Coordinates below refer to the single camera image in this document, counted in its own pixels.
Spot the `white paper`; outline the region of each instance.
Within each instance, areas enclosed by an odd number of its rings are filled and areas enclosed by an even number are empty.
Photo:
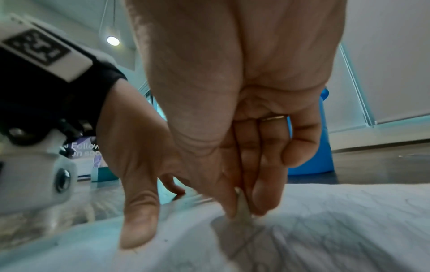
[[[117,250],[113,219],[3,252],[0,271],[430,271],[430,185],[288,185],[252,224],[197,201],[164,205],[140,249]]]

